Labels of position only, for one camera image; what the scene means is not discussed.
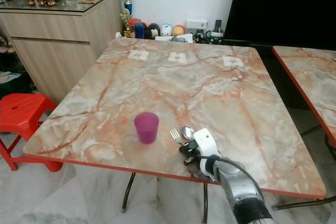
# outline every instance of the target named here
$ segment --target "marble floor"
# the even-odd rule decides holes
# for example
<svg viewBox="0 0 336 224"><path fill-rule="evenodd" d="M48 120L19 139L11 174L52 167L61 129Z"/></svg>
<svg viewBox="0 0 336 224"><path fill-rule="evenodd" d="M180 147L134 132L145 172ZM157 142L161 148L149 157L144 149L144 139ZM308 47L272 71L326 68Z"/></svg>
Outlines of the marble floor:
<svg viewBox="0 0 336 224"><path fill-rule="evenodd" d="M302 132L317 125L309 111L290 110ZM336 162L318 130L304 137L325 182L329 196L336 194ZM4 142L12 134L0 136ZM22 140L14 149L22 155ZM65 164L50 173L41 164L20 164L12 172L0 157L0 224L166 224L202 223L203 185L137 174L128 209L121 204L130 173ZM220 186L209 185L209 224L236 224ZM301 199L265 193L267 206L280 224L336 224L336 203L273 212L271 206Z"/></svg>

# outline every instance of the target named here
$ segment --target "small jar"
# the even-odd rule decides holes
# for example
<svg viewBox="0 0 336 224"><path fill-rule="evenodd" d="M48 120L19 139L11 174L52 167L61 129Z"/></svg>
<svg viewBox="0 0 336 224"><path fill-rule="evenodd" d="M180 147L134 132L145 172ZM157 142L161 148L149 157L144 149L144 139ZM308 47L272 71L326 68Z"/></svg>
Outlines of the small jar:
<svg viewBox="0 0 336 224"><path fill-rule="evenodd" d="M35 0L27 0L28 5L35 6Z"/></svg>
<svg viewBox="0 0 336 224"><path fill-rule="evenodd" d="M37 0L37 3L39 6L45 6L46 5L46 0Z"/></svg>
<svg viewBox="0 0 336 224"><path fill-rule="evenodd" d="M47 1L48 6L50 6L50 7L56 5L56 1L55 0L46 0L46 1Z"/></svg>

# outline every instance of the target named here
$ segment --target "red plastic stool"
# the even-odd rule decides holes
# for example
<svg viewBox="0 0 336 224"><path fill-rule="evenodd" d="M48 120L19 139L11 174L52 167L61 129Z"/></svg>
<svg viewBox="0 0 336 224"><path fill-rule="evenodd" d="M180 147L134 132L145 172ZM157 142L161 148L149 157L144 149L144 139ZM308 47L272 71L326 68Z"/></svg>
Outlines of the red plastic stool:
<svg viewBox="0 0 336 224"><path fill-rule="evenodd" d="M0 132L18 134L17 138L7 149L0 139L0 153L12 170L17 170L15 163L42 163L51 172L57 172L63 163L42 161L30 157L11 157L15 145L23 137L26 142L41 125L38 120L46 110L54 110L55 105L51 99L43 94L9 94L0 101Z"/></svg>

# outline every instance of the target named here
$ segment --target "cabinet drawer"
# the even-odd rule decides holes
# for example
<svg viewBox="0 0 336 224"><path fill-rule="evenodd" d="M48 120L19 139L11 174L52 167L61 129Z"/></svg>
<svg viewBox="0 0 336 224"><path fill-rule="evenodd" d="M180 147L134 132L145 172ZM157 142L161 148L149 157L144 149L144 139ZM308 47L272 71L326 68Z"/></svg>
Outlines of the cabinet drawer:
<svg viewBox="0 0 336 224"><path fill-rule="evenodd" d="M89 41L81 16L1 13L0 18L11 37Z"/></svg>
<svg viewBox="0 0 336 224"><path fill-rule="evenodd" d="M13 39L38 90L58 104L95 64L88 43Z"/></svg>

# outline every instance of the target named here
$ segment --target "table leg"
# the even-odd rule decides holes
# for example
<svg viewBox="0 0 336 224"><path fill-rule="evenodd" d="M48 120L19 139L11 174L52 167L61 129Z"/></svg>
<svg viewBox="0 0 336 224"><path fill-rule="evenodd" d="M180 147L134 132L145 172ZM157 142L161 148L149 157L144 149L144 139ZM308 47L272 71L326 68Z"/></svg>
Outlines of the table leg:
<svg viewBox="0 0 336 224"><path fill-rule="evenodd" d="M208 222L208 184L203 183L204 209L203 209L203 224Z"/></svg>
<svg viewBox="0 0 336 224"><path fill-rule="evenodd" d="M133 181L134 181L134 177L135 177L136 173L132 173L130 181L128 182L126 191L125 191L125 195L124 195L124 200L122 202L122 207L121 207L121 212L126 212L126 205L127 205L127 200L128 200L128 194L130 193Z"/></svg>

